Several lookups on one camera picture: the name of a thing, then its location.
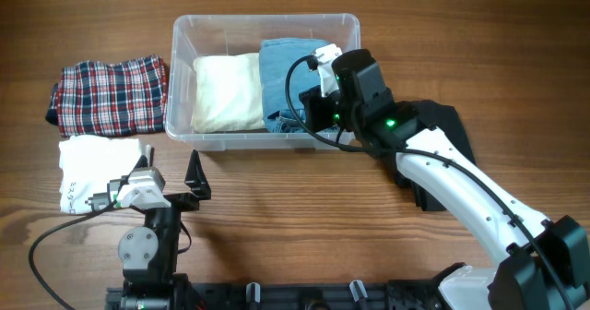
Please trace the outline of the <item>red navy plaid cloth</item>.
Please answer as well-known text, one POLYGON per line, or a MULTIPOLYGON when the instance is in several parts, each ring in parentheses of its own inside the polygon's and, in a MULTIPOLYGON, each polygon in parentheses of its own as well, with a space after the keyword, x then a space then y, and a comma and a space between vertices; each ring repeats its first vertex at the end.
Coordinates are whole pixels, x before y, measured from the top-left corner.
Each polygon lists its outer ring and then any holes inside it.
POLYGON ((167 67, 159 56, 116 64, 88 60, 62 69, 45 121, 62 137, 159 133, 167 98, 167 67))

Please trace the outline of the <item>cream cloth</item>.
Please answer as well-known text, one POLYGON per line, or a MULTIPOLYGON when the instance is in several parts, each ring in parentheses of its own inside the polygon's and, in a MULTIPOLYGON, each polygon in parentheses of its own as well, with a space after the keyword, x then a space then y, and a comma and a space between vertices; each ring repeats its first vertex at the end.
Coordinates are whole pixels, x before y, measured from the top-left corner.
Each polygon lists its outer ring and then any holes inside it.
POLYGON ((193 62, 197 133, 249 131, 265 127, 259 54, 210 55, 193 62))

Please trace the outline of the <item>blue denim jeans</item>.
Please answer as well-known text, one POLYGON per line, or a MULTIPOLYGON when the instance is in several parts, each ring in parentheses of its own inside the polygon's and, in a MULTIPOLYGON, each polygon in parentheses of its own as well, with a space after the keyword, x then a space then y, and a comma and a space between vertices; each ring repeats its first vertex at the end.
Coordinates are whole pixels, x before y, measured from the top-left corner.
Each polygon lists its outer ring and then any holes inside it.
MULTIPOLYGON (((262 87, 263 121, 271 133, 303 133, 294 119, 285 95, 286 77, 290 67, 303 56, 331 42, 317 39, 278 38, 264 40, 259 53, 259 73, 262 87)), ((306 116, 299 94, 320 84, 318 75, 307 66, 297 66, 290 79, 290 97, 297 115, 306 116)))

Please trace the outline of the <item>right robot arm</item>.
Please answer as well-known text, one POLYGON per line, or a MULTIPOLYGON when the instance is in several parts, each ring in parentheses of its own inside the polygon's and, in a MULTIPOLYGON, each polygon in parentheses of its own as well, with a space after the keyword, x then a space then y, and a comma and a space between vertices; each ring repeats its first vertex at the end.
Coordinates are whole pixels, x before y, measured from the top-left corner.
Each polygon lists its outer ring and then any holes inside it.
POLYGON ((446 134, 448 122, 413 101, 395 101, 371 53, 326 45, 305 55, 318 86, 300 96, 312 137, 337 126, 366 153, 432 197, 478 240, 489 268, 458 264, 430 283, 444 309, 575 309, 589 299, 589 244, 572 217, 550 220, 502 189, 446 134))

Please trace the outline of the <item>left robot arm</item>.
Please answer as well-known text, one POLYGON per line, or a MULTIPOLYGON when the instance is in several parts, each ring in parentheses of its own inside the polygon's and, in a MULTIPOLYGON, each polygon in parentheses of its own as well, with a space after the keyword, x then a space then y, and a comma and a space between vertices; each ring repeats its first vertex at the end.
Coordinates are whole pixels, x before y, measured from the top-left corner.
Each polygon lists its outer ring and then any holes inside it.
POLYGON ((199 210, 211 198, 199 154, 191 152, 184 178, 184 193, 163 193, 165 180, 154 166, 139 165, 121 178, 113 201, 123 209, 144 215, 144 223, 126 232, 118 245, 124 285, 119 295, 109 291, 107 309, 204 309, 205 301, 184 273, 178 273, 180 233, 188 230, 181 216, 199 210))

